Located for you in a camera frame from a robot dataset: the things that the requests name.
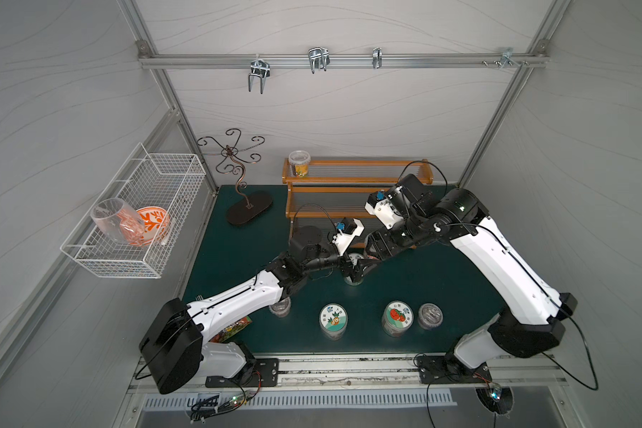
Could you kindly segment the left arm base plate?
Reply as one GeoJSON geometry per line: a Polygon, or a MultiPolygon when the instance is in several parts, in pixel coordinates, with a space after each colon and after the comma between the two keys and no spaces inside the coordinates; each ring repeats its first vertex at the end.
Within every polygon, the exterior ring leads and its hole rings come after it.
{"type": "Polygon", "coordinates": [[[208,376],[205,387],[215,388],[269,388],[278,385],[280,360],[278,358],[257,358],[249,361],[233,377],[208,376]]]}

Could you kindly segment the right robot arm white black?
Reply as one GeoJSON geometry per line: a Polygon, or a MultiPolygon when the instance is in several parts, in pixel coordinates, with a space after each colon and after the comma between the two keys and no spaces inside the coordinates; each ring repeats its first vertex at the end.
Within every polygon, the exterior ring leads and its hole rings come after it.
{"type": "Polygon", "coordinates": [[[437,197],[409,174],[386,191],[369,194],[365,209],[382,224],[366,240],[369,260],[390,260],[413,247],[449,244],[463,253],[503,299],[488,323],[462,336],[446,367],[474,372],[488,360],[531,358],[555,349],[577,308],[570,292],[545,283],[506,240],[488,209],[470,191],[437,197]]]}

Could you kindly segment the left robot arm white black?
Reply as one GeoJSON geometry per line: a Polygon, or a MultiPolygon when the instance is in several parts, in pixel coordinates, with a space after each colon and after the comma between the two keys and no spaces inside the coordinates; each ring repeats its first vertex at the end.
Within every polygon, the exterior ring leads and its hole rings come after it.
{"type": "Polygon", "coordinates": [[[166,302],[139,344],[144,365],[136,378],[150,377],[161,394],[169,394],[192,380],[201,367],[210,369],[212,376],[239,376],[253,364],[251,353],[242,345],[212,344],[210,339],[251,313],[296,294],[313,272],[339,269],[350,280],[359,280],[374,262],[354,261],[347,250],[363,232],[358,219],[343,219],[332,237],[315,226],[304,226],[286,251],[244,283],[201,301],[166,302]]]}

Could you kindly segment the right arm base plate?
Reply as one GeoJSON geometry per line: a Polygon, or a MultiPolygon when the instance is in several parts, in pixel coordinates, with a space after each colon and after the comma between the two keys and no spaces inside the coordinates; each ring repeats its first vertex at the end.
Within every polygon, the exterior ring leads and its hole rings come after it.
{"type": "Polygon", "coordinates": [[[422,384],[484,384],[492,382],[488,367],[483,364],[470,369],[453,356],[419,353],[413,358],[422,384]]]}

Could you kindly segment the small clear yellow seed container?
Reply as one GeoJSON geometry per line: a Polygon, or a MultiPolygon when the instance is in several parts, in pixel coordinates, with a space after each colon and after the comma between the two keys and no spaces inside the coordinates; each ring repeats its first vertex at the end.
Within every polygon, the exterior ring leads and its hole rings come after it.
{"type": "Polygon", "coordinates": [[[311,156],[308,152],[293,151],[288,156],[288,162],[292,168],[292,174],[296,178],[306,178],[309,175],[311,156]]]}

